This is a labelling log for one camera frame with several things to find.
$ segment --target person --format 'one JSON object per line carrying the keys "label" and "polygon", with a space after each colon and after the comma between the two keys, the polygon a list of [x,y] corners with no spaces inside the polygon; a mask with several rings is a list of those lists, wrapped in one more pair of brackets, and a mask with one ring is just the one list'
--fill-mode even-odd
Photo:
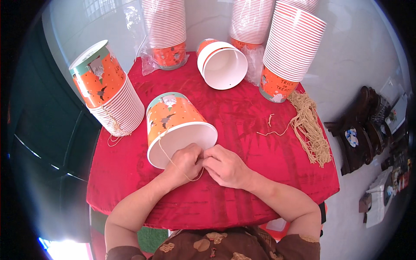
{"label": "person", "polygon": [[164,172],[120,201],[107,218],[107,260],[145,260],[137,232],[156,203],[195,178],[204,167],[221,186],[243,189],[291,223],[279,243],[259,227],[227,230],[179,230],[149,259],[300,260],[319,259],[321,211],[302,191],[271,181],[249,169],[241,158],[215,145],[205,151],[197,144],[176,151]]}

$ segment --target brown patterned shirt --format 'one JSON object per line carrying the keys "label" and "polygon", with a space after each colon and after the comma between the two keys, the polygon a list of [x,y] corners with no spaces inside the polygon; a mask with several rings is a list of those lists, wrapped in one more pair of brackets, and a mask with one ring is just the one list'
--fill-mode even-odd
{"label": "brown patterned shirt", "polygon": [[[318,260],[317,238],[287,235],[279,243],[257,227],[215,230],[181,230],[168,238],[149,260]],[[139,248],[111,249],[107,260],[145,260]]]}

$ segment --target green mat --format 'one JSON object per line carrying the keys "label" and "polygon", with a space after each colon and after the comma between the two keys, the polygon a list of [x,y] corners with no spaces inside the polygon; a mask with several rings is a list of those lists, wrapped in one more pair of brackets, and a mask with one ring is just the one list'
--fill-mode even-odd
{"label": "green mat", "polygon": [[141,230],[137,232],[140,248],[148,253],[154,253],[167,238],[167,229],[142,227]]}

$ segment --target hand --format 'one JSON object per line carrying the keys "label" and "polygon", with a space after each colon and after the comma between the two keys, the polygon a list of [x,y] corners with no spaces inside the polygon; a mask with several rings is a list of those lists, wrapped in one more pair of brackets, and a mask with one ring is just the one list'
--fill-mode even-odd
{"label": "hand", "polygon": [[205,150],[203,157],[202,165],[219,185],[235,189],[250,186],[255,172],[236,153],[217,144]]}
{"label": "hand", "polygon": [[171,160],[177,167],[169,162],[162,173],[171,190],[188,183],[198,176],[202,169],[202,152],[201,147],[192,143],[173,154]]}

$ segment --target red tablecloth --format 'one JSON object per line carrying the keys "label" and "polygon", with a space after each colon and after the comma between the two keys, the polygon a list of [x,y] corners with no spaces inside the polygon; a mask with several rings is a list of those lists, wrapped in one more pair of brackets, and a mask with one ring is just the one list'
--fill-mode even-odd
{"label": "red tablecloth", "polygon": [[[205,119],[218,130],[218,144],[236,152],[251,169],[267,178],[304,191],[322,203],[339,191],[337,171],[332,162],[320,168],[311,164],[292,128],[285,135],[261,136],[256,132],[282,133],[296,110],[288,101],[267,101],[258,88],[246,81],[229,90],[210,88],[190,53],[185,66],[173,71],[156,70],[141,74],[140,59],[129,78],[145,107],[165,92],[186,95]],[[269,114],[274,113],[271,125]],[[103,128],[98,139],[89,176],[87,202],[94,210],[110,214],[116,204],[146,185],[160,169],[147,161],[146,120],[131,136],[109,147],[109,133]],[[164,196],[150,213],[146,226],[170,229],[224,228],[254,225],[278,215],[254,195],[219,186],[207,172]]]}

